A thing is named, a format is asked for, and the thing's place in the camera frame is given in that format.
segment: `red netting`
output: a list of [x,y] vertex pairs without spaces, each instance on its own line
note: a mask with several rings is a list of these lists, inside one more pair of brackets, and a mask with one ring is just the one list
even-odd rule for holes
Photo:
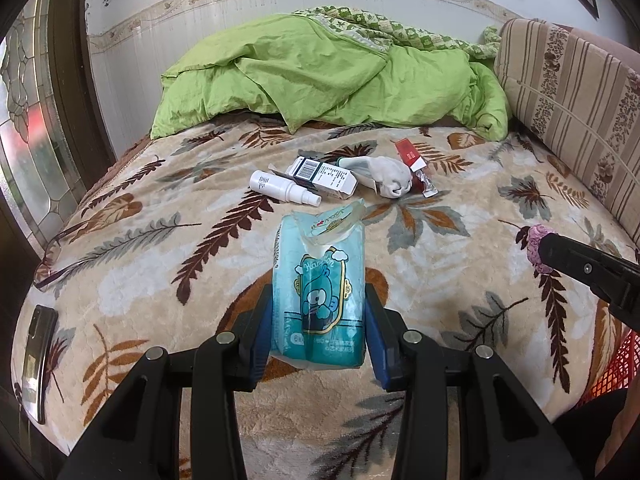
[[618,353],[610,362],[600,380],[585,392],[578,405],[584,404],[597,396],[626,388],[638,373],[640,365],[640,336],[631,331],[620,345]]

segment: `pink scrunchie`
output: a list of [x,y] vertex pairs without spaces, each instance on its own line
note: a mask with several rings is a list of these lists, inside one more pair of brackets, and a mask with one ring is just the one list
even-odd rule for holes
[[540,240],[549,233],[555,233],[555,231],[544,227],[542,224],[536,224],[530,227],[529,233],[527,234],[527,259],[540,274],[551,274],[553,272],[551,267],[542,263],[540,254],[538,254]]

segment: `patterned quilt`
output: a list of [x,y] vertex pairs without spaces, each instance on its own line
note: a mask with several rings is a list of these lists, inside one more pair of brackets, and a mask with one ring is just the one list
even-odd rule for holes
[[[69,221],[81,226],[47,254],[58,278],[30,290],[12,355],[19,398],[34,306],[54,307],[46,423],[36,426],[69,453],[146,348],[194,348],[254,306],[271,279],[282,216],[317,211],[250,191],[254,170],[285,168],[298,155],[397,156],[393,142],[403,137],[429,161],[440,192],[388,200],[356,190],[367,205],[367,281],[439,343],[493,346],[551,419],[573,406],[626,328],[586,286],[534,272],[528,229],[543,223],[630,260],[636,248],[560,160],[517,132],[497,143],[460,127],[307,123],[291,135],[280,119],[242,112],[149,143],[86,197]],[[338,202],[325,198],[321,210]],[[373,379],[368,358],[359,369],[321,372],[270,360],[254,393],[236,394],[249,478],[388,478],[403,397]],[[186,390],[183,479],[189,405]]]

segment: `screw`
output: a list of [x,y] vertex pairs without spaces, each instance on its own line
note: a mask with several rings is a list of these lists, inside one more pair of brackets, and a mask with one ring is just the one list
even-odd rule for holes
[[408,343],[416,344],[422,340],[422,334],[417,330],[407,330],[404,334],[402,334],[402,339],[404,339]]
[[145,357],[150,361],[155,361],[162,357],[164,351],[159,346],[152,346],[149,350],[145,352]]
[[229,343],[232,343],[235,338],[236,336],[233,332],[220,332],[216,336],[216,341],[221,345],[228,345]]
[[494,355],[494,351],[487,345],[480,345],[476,348],[476,354],[478,354],[478,357],[481,357],[482,359],[488,359]]

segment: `tissue pack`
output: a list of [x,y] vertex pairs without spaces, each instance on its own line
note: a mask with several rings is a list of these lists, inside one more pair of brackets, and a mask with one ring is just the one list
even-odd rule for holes
[[363,213],[358,200],[319,215],[293,212],[280,223],[271,354],[297,368],[364,360]]

